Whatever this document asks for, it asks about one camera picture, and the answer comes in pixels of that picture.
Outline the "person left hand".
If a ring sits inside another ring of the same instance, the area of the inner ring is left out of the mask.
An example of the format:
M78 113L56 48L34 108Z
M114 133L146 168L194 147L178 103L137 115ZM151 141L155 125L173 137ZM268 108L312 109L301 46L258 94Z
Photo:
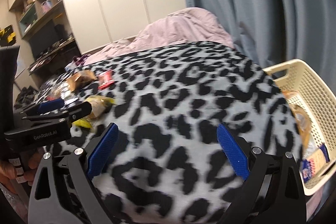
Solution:
M44 152L45 149L40 147L24 154L27 169L23 173L23 178L28 182L29 186L33 185L37 168ZM16 167L9 162L7 153L7 149L1 146L1 185L3 185L11 194L17 194L11 180L16 180L18 174Z

